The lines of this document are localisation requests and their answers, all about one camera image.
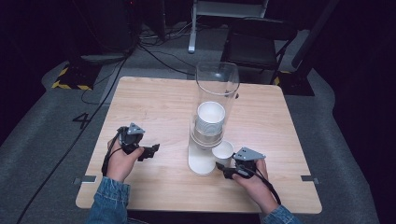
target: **white cup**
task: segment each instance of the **white cup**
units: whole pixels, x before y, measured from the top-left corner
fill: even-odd
[[[230,167],[231,158],[233,156],[233,144],[223,140],[220,145],[212,148],[212,153],[215,156],[215,161],[224,165],[225,167]]]
[[[197,109],[195,128],[203,135],[213,136],[222,131],[225,118],[224,107],[213,101],[201,103]]]

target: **person's right hand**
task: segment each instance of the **person's right hand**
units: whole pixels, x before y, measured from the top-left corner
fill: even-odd
[[[107,147],[110,146],[111,140],[107,143]],[[120,149],[120,141],[114,143],[111,152]],[[134,168],[134,162],[143,154],[143,147],[139,147],[134,150],[131,154],[127,155],[122,149],[116,151],[108,162],[107,177],[116,181],[123,183],[125,178],[131,173],[132,168]]]
[[[265,160],[257,160],[256,167],[264,175],[264,178],[268,180]],[[254,175],[250,179],[245,179],[240,175],[233,174],[233,179],[236,181],[236,183],[245,188],[247,194],[256,204],[259,205],[260,209],[265,215],[270,214],[278,207],[271,190],[269,190],[257,176]]]

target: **black chair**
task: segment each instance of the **black chair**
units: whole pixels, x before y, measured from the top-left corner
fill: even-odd
[[[283,55],[298,30],[286,21],[265,18],[243,18],[234,21],[227,36],[221,61],[238,66],[274,70],[271,84],[276,78]],[[276,41],[283,47],[276,51]]]

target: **wire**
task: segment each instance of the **wire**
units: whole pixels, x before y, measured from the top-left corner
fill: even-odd
[[[103,82],[104,80],[106,80],[107,78],[111,77],[111,76],[113,75],[114,71],[116,71],[116,67],[119,66],[119,64],[120,64],[120,62],[118,62],[118,63],[114,66],[113,71],[111,71],[111,73],[110,73],[109,75],[107,75],[106,77],[102,78],[101,80],[99,80],[98,82],[96,82],[95,84],[93,84],[93,86],[96,86],[96,85],[98,85],[99,83],[101,83],[101,82]],[[81,97],[80,97],[80,98],[81,98],[81,101],[82,101],[83,103],[85,103],[85,104],[87,104],[87,105],[99,105],[99,103],[91,103],[91,102],[85,101],[85,100],[84,100],[85,92],[87,92],[87,90],[85,90],[85,91],[81,94]]]
[[[174,70],[174,71],[176,71],[176,72],[185,74],[185,75],[187,75],[187,76],[195,76],[195,74],[183,72],[183,71],[177,70],[176,68],[173,68],[173,67],[169,66],[168,64],[164,63],[164,62],[161,61],[159,58],[157,58],[153,53],[151,53],[148,49],[146,49],[145,47],[143,47],[141,44],[138,44],[138,46],[139,46],[140,48],[142,48],[145,52],[147,52],[149,55],[151,55],[153,58],[155,58],[158,62],[160,62],[161,64],[165,65],[166,67],[168,67],[168,68],[170,68],[170,69],[172,69],[172,70]]]
[[[95,115],[98,113],[99,109],[102,107],[102,105],[105,103],[108,95],[111,93],[111,90],[114,87],[114,84],[116,83],[117,77],[120,74],[120,70],[123,67],[123,65],[125,64],[127,58],[124,59],[124,61],[122,62],[119,71],[116,75],[116,78],[113,81],[113,84],[110,87],[110,90],[108,91],[105,99],[102,101],[101,104],[99,104],[99,106],[96,108],[96,110],[93,112],[90,120],[92,120]],[[69,147],[69,149],[66,150],[66,152],[64,153],[64,155],[61,157],[61,159],[56,163],[56,165],[53,167],[53,169],[51,170],[51,172],[47,175],[46,179],[43,181],[43,183],[40,185],[40,187],[35,191],[35,194],[33,195],[33,197],[30,199],[29,203],[26,204],[26,206],[23,208],[23,211],[20,215],[20,217],[18,218],[17,224],[21,223],[23,216],[25,215],[26,211],[28,210],[29,206],[32,204],[33,200],[35,199],[35,197],[38,195],[38,193],[43,189],[43,187],[47,184],[47,182],[50,180],[50,178],[52,177],[53,173],[55,173],[56,169],[59,167],[59,165],[61,165],[62,161],[64,161],[64,158],[66,158],[66,156],[69,154],[69,152],[72,150],[72,148],[74,147],[74,145],[76,144],[76,142],[78,141],[78,139],[82,136],[82,134],[84,133],[84,131],[87,129],[87,127],[89,126],[89,122],[87,123],[87,125],[85,125],[81,131],[79,132],[78,136],[76,137],[76,139],[74,140],[74,142],[72,143],[72,145]]]
[[[282,202],[280,201],[279,195],[277,195],[277,192],[276,192],[276,190],[274,189],[274,186],[264,177],[264,175],[262,174],[262,172],[260,172],[259,169],[257,169],[257,170],[259,171],[259,173],[260,173],[260,174],[258,175],[256,172],[254,172],[254,171],[248,169],[248,168],[245,167],[245,166],[242,166],[242,167],[240,167],[240,168],[242,168],[243,170],[246,170],[246,171],[250,172],[251,174],[257,176],[257,177],[262,181],[262,183],[264,183],[265,186],[267,186],[267,188],[268,188],[269,190],[271,190],[271,193],[274,195],[274,197],[275,197],[275,199],[276,199],[276,202],[277,202],[279,205],[282,204]]]
[[[165,53],[165,52],[158,51],[158,50],[152,50],[152,51],[151,51],[151,53],[161,53],[161,54],[165,54],[165,55],[172,56],[172,57],[174,57],[174,58],[178,59],[179,61],[183,62],[184,64],[186,64],[186,65],[188,65],[188,66],[190,66],[190,67],[193,67],[193,68],[195,68],[195,65],[193,65],[193,64],[190,64],[190,63],[187,63],[187,62],[185,62],[185,61],[183,61],[183,60],[179,59],[179,58],[178,58],[176,55],[173,55],[173,54],[170,54],[170,53]]]
[[[85,18],[85,16],[82,14],[80,8],[78,7],[78,5],[76,4],[75,0],[73,0],[73,5],[76,7],[79,16],[82,18],[82,20],[84,21],[85,25],[87,26],[88,30],[90,31],[90,33],[92,34],[93,38],[98,42],[99,45],[101,45],[103,48],[108,49],[112,52],[126,52],[126,51],[130,51],[131,49],[134,48],[134,44],[132,44],[131,47],[129,47],[128,49],[119,49],[119,47],[115,47],[115,46],[107,46],[105,45],[96,35],[96,33],[92,30],[91,26],[88,24],[87,19]]]

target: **table top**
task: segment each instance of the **table top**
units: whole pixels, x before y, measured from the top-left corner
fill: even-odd
[[[131,185],[128,209],[258,213],[260,208],[233,180],[219,170],[196,175],[188,165],[190,118],[194,80],[122,77],[99,134],[86,175],[95,183],[82,183],[76,204],[91,208],[102,179],[106,143],[121,126],[134,122],[146,131],[142,147],[161,144],[154,158],[137,161],[125,179]],[[224,140],[234,151],[249,147],[266,155],[269,180],[292,213],[321,211],[282,90],[277,86],[241,84],[239,98],[226,124]]]

